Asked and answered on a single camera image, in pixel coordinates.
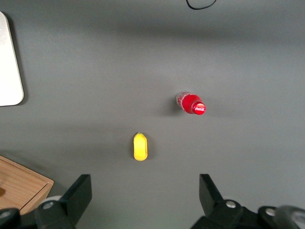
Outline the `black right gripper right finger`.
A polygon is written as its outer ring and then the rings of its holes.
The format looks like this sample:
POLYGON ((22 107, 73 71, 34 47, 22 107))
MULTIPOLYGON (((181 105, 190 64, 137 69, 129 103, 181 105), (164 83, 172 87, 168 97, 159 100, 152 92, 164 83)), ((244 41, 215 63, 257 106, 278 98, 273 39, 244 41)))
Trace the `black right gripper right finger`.
POLYGON ((204 216, 193 229, 235 229, 243 215, 243 207, 234 200, 223 199, 208 174, 199 178, 199 199, 204 216))

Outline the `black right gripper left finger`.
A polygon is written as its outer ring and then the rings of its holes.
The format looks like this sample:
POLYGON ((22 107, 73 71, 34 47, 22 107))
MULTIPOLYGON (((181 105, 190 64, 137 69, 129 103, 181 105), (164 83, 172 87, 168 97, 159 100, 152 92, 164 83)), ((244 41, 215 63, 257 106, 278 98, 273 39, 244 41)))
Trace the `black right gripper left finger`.
POLYGON ((39 229, 74 229, 92 199, 91 175, 82 174, 58 199, 51 198, 35 210, 39 229))

